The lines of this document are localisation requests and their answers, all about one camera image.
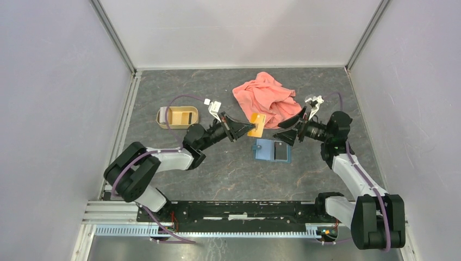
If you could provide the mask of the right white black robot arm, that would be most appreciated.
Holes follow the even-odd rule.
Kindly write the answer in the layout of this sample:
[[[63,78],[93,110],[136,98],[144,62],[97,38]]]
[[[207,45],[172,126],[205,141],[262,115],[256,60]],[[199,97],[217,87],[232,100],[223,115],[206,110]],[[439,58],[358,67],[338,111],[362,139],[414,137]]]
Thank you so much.
[[[311,138],[321,143],[321,156],[328,167],[346,184],[354,202],[335,192],[321,193],[314,215],[321,222],[335,218],[350,229],[360,250],[403,248],[406,220],[403,198],[390,194],[360,165],[348,141],[352,118],[335,111],[327,123],[317,122],[303,108],[297,115],[278,124],[274,138],[294,145]]]

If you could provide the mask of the blue card holder wallet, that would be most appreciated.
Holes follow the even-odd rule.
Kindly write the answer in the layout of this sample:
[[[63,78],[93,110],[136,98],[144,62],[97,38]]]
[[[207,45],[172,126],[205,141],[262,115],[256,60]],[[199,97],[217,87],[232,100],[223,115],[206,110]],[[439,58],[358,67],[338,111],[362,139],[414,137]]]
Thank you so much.
[[[274,160],[274,142],[278,140],[257,139],[255,144],[252,145],[252,151],[256,160],[263,160],[269,162],[291,163],[291,146],[288,146],[288,160],[276,161]]]

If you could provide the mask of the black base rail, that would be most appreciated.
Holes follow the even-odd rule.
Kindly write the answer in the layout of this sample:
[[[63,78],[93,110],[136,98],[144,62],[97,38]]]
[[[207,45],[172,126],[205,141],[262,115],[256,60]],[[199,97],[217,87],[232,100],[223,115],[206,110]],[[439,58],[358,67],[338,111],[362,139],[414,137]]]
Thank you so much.
[[[314,201],[171,201],[151,215],[137,204],[137,222],[156,218],[175,232],[292,232],[305,225],[343,228]]]

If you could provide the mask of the grey card stack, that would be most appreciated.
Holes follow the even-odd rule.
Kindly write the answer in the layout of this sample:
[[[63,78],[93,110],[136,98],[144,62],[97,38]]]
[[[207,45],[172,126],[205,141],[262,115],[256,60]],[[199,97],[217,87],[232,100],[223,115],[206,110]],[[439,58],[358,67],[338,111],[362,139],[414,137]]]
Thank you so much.
[[[157,122],[160,125],[166,125],[169,122],[169,107],[160,107],[157,116]]]

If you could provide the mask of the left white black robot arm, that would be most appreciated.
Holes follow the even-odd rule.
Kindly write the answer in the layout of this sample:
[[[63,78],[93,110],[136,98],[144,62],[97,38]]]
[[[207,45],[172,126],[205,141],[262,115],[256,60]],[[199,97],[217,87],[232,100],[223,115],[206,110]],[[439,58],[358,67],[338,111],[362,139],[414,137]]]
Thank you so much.
[[[190,125],[179,148],[154,149],[136,141],[131,143],[105,169],[103,177],[111,187],[111,193],[119,195],[125,202],[135,202],[150,210],[157,221],[170,217],[168,199],[157,188],[151,186],[158,172],[197,168],[206,158],[203,151],[218,142],[238,140],[251,130],[254,123],[234,120],[226,113],[205,128],[199,123]]]

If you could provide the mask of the beige oval tray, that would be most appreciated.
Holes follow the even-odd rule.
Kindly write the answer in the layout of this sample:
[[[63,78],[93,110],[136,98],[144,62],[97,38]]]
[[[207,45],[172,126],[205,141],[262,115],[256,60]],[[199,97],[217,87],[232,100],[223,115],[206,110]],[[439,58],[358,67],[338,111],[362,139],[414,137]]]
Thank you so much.
[[[178,106],[178,107],[169,107],[169,108],[170,108],[170,111],[169,111],[168,124],[171,129],[187,129],[190,125],[193,125],[199,122],[198,109],[193,106]],[[182,114],[186,112],[191,113],[191,122],[189,125],[184,125],[182,123]],[[158,122],[157,124],[162,129],[168,129],[167,125],[160,125]]]

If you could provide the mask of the pink crumpled cloth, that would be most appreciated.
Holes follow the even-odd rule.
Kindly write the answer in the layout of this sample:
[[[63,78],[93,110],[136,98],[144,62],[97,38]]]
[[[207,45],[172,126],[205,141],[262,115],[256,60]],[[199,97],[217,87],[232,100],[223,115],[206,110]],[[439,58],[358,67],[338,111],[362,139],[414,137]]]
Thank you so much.
[[[267,72],[259,72],[255,79],[237,86],[232,93],[248,119],[254,113],[266,115],[266,129],[277,129],[279,123],[302,110],[294,100],[296,91],[285,88]]]

